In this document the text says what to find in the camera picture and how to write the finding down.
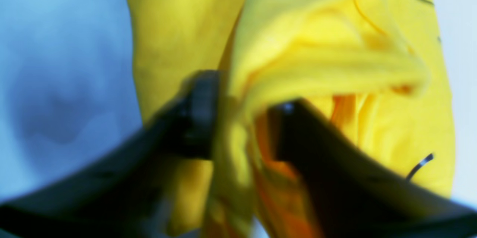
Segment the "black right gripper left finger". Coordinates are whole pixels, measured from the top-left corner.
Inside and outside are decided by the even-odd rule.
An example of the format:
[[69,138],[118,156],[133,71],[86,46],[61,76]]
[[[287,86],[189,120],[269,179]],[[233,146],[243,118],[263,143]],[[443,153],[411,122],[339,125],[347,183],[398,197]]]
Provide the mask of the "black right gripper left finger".
[[153,238],[160,167],[211,158],[219,71],[199,71],[147,126],[84,169],[1,206],[18,238]]

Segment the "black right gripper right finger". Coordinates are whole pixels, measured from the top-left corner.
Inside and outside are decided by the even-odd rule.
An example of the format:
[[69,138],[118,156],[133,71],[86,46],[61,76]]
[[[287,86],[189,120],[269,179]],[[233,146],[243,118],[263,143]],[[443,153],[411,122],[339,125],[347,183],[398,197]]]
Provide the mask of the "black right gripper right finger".
[[358,151],[303,100],[269,109],[277,159],[298,172],[326,238],[471,238],[476,211]]

